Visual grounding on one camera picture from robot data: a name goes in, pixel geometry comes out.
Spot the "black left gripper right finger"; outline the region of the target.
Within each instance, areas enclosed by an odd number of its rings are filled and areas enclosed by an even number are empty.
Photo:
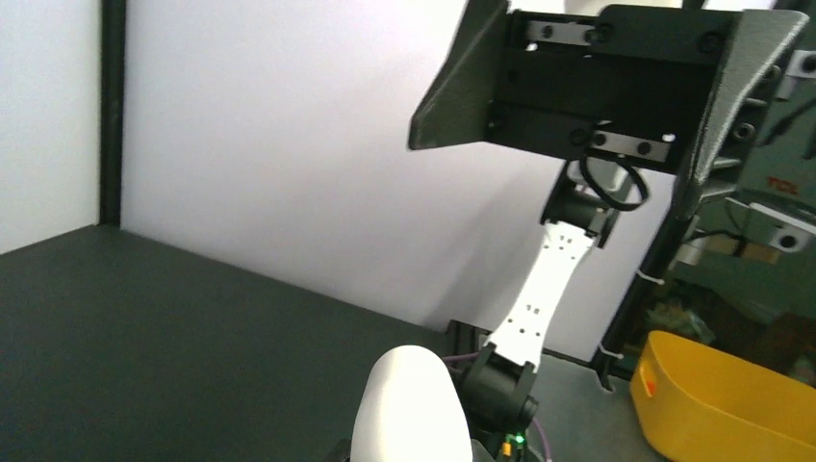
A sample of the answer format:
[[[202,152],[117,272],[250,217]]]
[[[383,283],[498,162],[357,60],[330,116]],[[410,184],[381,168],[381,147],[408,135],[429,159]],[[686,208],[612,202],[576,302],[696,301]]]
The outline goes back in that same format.
[[[495,462],[495,458],[477,440],[471,439],[472,461],[473,462]]]

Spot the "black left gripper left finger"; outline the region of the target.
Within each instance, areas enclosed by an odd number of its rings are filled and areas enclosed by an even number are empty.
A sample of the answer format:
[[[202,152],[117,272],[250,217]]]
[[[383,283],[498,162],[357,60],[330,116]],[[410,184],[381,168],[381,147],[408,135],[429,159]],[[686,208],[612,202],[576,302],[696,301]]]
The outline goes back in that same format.
[[[351,441],[349,439],[341,439],[324,457],[324,462],[349,462],[350,454]]]

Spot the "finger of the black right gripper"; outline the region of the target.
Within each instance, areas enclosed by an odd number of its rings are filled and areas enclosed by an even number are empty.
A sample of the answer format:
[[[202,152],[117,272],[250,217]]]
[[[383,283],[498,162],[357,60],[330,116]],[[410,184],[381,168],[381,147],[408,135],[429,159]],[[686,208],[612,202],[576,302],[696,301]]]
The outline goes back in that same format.
[[[672,211],[687,220],[706,199],[714,161],[746,99],[809,21],[806,13],[745,10],[737,14],[703,116],[674,187]]]
[[[466,4],[446,59],[411,117],[411,150],[485,140],[508,8],[500,0]]]

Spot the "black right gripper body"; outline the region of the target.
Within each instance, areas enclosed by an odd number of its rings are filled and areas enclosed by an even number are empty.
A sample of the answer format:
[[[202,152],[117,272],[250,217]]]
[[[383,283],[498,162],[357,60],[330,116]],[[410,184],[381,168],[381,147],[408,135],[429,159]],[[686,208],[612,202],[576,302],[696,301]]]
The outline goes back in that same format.
[[[677,173],[701,122],[734,12],[612,5],[572,15],[579,43],[558,43],[552,13],[515,12],[490,100],[487,140],[565,160],[598,132],[649,142],[626,160]]]

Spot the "white oval charging case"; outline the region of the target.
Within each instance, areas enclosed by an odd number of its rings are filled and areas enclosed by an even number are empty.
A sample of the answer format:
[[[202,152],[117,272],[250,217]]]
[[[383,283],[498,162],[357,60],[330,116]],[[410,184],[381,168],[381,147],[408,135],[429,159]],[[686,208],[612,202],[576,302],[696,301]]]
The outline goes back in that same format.
[[[398,346],[370,370],[351,436],[352,461],[472,461],[448,369],[433,351]]]

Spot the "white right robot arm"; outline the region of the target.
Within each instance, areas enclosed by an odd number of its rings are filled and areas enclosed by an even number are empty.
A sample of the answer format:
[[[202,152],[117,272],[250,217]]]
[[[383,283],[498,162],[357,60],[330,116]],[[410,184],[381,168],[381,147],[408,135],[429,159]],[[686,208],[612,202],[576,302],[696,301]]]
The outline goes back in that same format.
[[[642,201],[646,170],[674,176],[671,249],[700,206],[735,192],[770,103],[791,75],[808,15],[622,3],[583,13],[470,1],[446,60],[415,110],[412,150],[487,142],[561,159],[535,261],[501,323],[454,381],[472,435],[490,449],[531,424],[545,336],[575,270],[636,209],[590,165],[625,176]],[[579,184],[586,185],[581,191]]]

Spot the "yellow plastic bin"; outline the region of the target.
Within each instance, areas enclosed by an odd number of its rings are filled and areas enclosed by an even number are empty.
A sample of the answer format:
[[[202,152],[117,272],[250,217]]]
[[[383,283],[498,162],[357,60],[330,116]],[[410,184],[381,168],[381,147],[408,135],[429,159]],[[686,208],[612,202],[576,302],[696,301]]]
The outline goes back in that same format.
[[[814,388],[652,331],[629,385],[648,443],[671,461],[812,461]]]

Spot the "black frame rail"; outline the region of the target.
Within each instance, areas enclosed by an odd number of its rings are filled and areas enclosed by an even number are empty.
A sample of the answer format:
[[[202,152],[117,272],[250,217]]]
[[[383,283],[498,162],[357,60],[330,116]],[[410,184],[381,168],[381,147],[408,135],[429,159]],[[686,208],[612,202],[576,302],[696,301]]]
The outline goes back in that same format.
[[[698,221],[696,215],[690,218],[677,218],[673,212],[669,212],[650,241],[645,256],[632,273],[625,296],[601,337],[590,362],[590,368],[595,372],[604,392],[615,391],[611,381],[613,376],[625,380],[631,377],[631,373],[620,375],[616,364],[620,361],[619,355],[622,353],[627,332],[643,315],[643,309],[639,307],[641,299],[648,295],[653,287],[662,285],[663,276],[684,239],[693,232]]]

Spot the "black corner post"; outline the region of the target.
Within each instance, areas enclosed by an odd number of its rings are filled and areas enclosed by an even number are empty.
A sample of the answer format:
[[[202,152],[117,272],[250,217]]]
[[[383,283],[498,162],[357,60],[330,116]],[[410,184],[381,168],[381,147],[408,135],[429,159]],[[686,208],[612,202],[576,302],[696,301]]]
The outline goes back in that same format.
[[[100,2],[99,222],[121,223],[126,0]]]

